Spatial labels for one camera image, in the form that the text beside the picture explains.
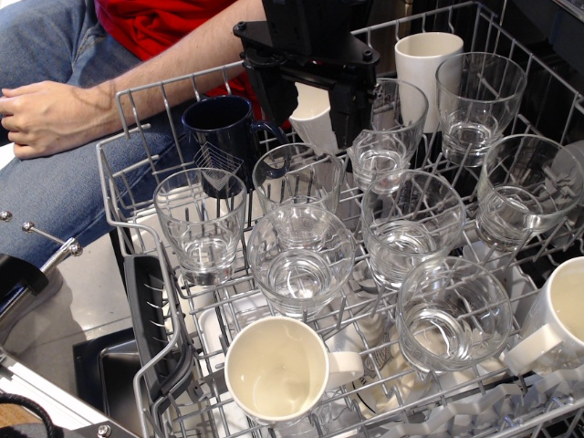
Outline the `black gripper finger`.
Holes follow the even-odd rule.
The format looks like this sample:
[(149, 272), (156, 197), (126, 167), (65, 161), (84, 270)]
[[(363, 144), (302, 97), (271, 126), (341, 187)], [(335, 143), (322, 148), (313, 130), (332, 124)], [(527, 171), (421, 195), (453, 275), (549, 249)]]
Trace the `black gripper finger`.
[(283, 78), (278, 67), (245, 67), (252, 89), (265, 117), (276, 125), (288, 121), (297, 108), (297, 88)]
[(374, 88), (359, 88), (351, 83), (336, 83), (328, 92), (329, 116), (337, 147), (345, 150), (363, 130), (371, 128)]

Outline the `person's bare forearm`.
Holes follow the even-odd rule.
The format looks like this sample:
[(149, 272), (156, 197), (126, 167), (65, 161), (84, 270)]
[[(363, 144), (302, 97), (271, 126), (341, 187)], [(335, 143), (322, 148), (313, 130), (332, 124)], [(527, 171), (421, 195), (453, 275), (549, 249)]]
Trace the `person's bare forearm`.
[(236, 1), (160, 55), (113, 79), (109, 83), (113, 93), (134, 91), (133, 101), (120, 102), (123, 114), (137, 110), (148, 118), (167, 103), (175, 106), (190, 99), (192, 88), (184, 77), (239, 61), (243, 45), (234, 34), (235, 25), (265, 18), (260, 1)]

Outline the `person's bare hand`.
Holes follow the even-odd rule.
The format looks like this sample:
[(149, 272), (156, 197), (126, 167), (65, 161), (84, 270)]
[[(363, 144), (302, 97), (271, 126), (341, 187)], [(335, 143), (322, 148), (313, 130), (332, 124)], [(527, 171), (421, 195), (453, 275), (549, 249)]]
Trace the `person's bare hand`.
[(1, 124), (18, 159), (76, 149), (120, 129), (115, 80), (91, 88), (42, 81), (3, 89)]

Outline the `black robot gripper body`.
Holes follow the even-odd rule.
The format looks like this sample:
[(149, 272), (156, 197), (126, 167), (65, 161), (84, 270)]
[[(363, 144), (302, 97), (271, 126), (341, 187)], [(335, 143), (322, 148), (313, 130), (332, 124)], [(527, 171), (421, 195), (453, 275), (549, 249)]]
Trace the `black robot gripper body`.
[(372, 85), (380, 55), (353, 34), (367, 23), (370, 1), (264, 1), (262, 7), (264, 20), (234, 27), (256, 85)]

